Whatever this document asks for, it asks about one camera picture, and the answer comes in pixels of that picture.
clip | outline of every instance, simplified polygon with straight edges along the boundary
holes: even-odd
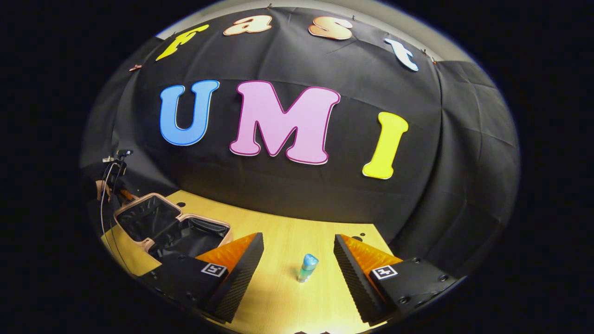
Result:
[[[132,72],[132,71],[136,71],[139,68],[142,68],[142,65],[134,65],[134,67],[132,67],[131,69],[128,70],[128,72]]]

black fabric backdrop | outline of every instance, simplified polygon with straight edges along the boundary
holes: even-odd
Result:
[[[271,15],[272,28],[223,35],[233,22],[253,15]],[[358,21],[352,22],[349,40],[311,36],[307,27],[323,15],[340,17],[306,8],[225,15],[157,62],[183,31],[161,43],[148,41],[97,98],[89,129],[101,130],[86,133],[82,164],[116,147],[134,149],[127,162],[129,178],[143,176],[133,182],[138,195],[141,187],[164,195],[180,188],[275,215],[373,223],[397,256],[421,256],[452,275],[467,275],[499,236],[517,192],[519,147],[503,98],[477,65],[433,64],[405,40]],[[385,38],[403,43],[419,71],[403,66]],[[131,73],[134,64],[143,67]],[[198,143],[174,146],[160,133],[160,92],[186,87],[178,124],[189,127],[195,98],[189,88],[200,80],[220,82],[207,132]],[[326,164],[295,163],[265,150],[253,157],[229,150],[241,111],[236,88],[248,80],[271,82],[284,110],[307,87],[341,95],[328,124]],[[382,111],[409,124],[387,180],[361,172],[377,145]],[[295,133],[283,152],[294,138]],[[259,131],[256,141],[262,143]]]

yellow letter f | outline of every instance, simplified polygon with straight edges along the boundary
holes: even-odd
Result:
[[[187,41],[191,40],[192,37],[194,37],[194,35],[196,34],[196,32],[200,32],[205,30],[206,28],[208,28],[208,24],[205,24],[201,27],[198,27],[196,29],[192,29],[190,31],[186,31],[183,34],[180,34],[178,37],[175,38],[175,40],[173,41],[173,43],[171,43],[167,49],[165,49],[165,51],[163,51],[163,53],[161,53],[160,56],[157,57],[157,59],[155,59],[154,61],[158,61],[159,59],[165,58],[169,55],[172,55],[175,51],[178,50],[178,45],[183,45],[186,44]]]

blue bottle cap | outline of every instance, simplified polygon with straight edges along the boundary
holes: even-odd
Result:
[[[315,267],[318,265],[318,262],[320,261],[316,259],[313,255],[307,254],[303,258],[303,265],[301,266],[301,268],[303,268],[303,270],[314,270]]]

orange foam pad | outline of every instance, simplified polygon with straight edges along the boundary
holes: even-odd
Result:
[[[341,234],[340,236],[342,237],[342,240],[345,241],[346,246],[349,247],[350,253],[353,254],[353,257],[357,261],[357,264],[359,265],[361,270],[363,270],[365,276],[371,282],[371,285],[373,285],[375,290],[379,292],[379,290],[369,277],[371,270],[387,266],[389,264],[402,262],[402,260],[377,248],[371,247],[370,245],[363,243],[357,239],[347,237],[344,234]]]
[[[219,266],[225,266],[230,273],[237,265],[237,262],[239,262],[239,259],[241,259],[241,256],[244,255],[245,250],[248,248],[249,244],[252,243],[255,236],[256,233],[253,233],[234,240],[204,254],[200,254],[196,259],[218,264]]]

